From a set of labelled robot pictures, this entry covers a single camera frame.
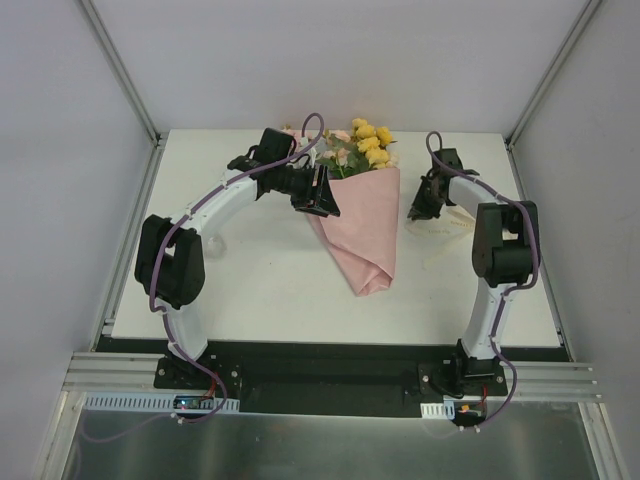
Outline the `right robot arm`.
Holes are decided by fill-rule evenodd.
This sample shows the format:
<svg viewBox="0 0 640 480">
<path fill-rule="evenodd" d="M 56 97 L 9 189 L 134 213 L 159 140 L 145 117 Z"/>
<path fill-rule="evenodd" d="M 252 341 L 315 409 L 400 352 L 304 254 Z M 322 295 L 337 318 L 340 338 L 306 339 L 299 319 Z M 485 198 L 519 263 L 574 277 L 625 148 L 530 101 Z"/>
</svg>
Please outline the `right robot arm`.
<svg viewBox="0 0 640 480">
<path fill-rule="evenodd" d="M 429 385 L 453 398 L 473 394 L 503 374 L 501 337 L 517 291 L 533 288 L 540 266 L 538 209 L 498 193 L 463 167 L 454 148 L 430 150 L 432 167 L 407 215 L 433 220 L 444 206 L 460 206 L 475 220 L 471 260 L 478 288 L 469 324 L 448 363 L 435 368 Z"/>
</svg>

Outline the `cream ribbon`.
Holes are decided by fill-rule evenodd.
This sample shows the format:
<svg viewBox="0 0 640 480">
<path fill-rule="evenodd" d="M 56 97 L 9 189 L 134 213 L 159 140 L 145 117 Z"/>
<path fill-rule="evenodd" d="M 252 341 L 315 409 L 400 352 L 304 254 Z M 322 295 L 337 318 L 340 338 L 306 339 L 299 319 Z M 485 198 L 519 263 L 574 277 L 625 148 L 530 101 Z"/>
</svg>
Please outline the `cream ribbon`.
<svg viewBox="0 0 640 480">
<path fill-rule="evenodd" d="M 475 230 L 475 219 L 460 207 L 446 207 L 438 218 L 405 222 L 405 229 L 423 240 L 423 268 L 444 257 Z"/>
</svg>

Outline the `pink and purple wrapping paper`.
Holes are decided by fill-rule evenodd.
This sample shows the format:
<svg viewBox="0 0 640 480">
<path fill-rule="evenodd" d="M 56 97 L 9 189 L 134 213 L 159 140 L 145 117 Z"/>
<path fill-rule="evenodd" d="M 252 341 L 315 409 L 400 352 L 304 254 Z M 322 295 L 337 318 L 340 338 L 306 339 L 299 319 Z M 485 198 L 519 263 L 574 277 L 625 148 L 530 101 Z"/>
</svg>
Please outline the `pink and purple wrapping paper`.
<svg viewBox="0 0 640 480">
<path fill-rule="evenodd" d="M 400 170 L 374 169 L 329 182 L 338 217 L 309 223 L 359 297 L 390 288 L 396 271 Z"/>
</svg>

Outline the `pink flower stem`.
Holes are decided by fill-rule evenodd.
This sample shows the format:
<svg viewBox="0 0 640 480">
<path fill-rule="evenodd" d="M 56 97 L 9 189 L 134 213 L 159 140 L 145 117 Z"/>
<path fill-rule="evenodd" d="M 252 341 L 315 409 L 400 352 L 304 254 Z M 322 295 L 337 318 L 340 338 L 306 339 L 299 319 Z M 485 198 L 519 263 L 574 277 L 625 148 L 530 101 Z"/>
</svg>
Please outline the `pink flower stem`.
<svg viewBox="0 0 640 480">
<path fill-rule="evenodd" d="M 295 139 L 294 153 L 298 154 L 298 157 L 292 162 L 292 166 L 297 169 L 313 167 L 318 156 L 318 148 L 313 146 L 306 153 L 301 154 L 301 151 L 313 140 L 313 135 L 302 133 L 301 130 L 294 130 L 289 125 L 285 125 L 282 131 Z"/>
</svg>

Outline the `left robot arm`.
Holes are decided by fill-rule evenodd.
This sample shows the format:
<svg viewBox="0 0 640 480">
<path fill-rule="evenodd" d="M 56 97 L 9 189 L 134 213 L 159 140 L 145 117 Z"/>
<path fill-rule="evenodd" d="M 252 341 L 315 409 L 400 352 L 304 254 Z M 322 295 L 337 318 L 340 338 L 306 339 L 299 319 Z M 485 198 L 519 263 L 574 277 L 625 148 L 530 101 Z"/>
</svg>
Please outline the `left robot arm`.
<svg viewBox="0 0 640 480">
<path fill-rule="evenodd" d="M 206 280 L 205 244 L 241 209 L 272 191 L 288 196 L 298 212 L 340 215 L 328 167 L 311 161 L 318 141 L 296 153 L 294 136 L 267 128 L 258 144 L 228 163 L 211 192 L 177 215 L 150 215 L 143 222 L 134 277 L 151 312 L 162 316 L 169 351 L 181 360 L 176 375 L 188 388 L 204 387 L 212 369 L 201 358 L 208 339 L 197 307 Z"/>
</svg>

